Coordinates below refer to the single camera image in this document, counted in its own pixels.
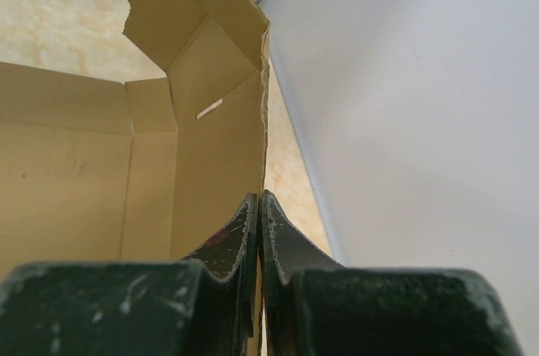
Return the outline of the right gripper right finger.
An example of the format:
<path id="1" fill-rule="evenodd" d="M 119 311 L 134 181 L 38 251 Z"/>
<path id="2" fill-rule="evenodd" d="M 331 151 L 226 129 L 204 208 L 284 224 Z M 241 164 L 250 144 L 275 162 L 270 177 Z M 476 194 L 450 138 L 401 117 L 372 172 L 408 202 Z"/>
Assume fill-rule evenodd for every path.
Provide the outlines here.
<path id="1" fill-rule="evenodd" d="M 472 270 L 347 268 L 260 200 L 271 355 L 520 355 L 492 285 Z"/>

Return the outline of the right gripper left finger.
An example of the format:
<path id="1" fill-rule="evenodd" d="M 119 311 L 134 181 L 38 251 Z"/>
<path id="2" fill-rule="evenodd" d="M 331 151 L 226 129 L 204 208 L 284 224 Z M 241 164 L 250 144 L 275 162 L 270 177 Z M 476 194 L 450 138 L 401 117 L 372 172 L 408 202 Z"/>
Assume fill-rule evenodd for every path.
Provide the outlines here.
<path id="1" fill-rule="evenodd" d="M 1 284 L 4 355 L 244 355 L 257 333 L 259 199 L 184 258 L 26 263 Z"/>

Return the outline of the brown cardboard box sheet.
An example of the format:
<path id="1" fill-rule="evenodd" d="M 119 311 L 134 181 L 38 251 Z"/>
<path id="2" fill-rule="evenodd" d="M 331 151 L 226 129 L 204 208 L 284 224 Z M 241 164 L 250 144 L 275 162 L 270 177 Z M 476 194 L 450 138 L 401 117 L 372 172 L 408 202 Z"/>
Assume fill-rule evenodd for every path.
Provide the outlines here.
<path id="1" fill-rule="evenodd" d="M 131 82 L 1 65 L 1 284 L 26 263 L 184 258 L 264 187 L 270 22 L 254 0 L 128 0 Z"/>

